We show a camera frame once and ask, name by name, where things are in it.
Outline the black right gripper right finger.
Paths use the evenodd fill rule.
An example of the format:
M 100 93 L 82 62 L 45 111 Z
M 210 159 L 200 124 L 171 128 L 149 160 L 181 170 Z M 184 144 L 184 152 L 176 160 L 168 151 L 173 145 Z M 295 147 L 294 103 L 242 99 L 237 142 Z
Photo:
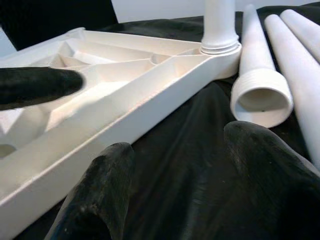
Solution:
M 319 239 L 320 172 L 254 123 L 228 123 L 224 141 L 257 225 L 275 240 Z

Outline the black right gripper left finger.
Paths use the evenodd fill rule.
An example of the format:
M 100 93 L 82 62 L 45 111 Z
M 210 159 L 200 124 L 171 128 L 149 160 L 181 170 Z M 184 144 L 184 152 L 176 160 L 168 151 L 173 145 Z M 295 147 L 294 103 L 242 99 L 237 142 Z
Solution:
M 121 240 L 135 166 L 129 143 L 104 149 L 68 193 L 45 239 Z

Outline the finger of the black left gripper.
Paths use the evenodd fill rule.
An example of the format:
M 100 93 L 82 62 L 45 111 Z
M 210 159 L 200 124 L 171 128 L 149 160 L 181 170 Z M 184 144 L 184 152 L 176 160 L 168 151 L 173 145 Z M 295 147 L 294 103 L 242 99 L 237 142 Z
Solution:
M 51 67 L 0 69 L 0 109 L 34 106 L 69 96 L 83 88 L 77 71 Z

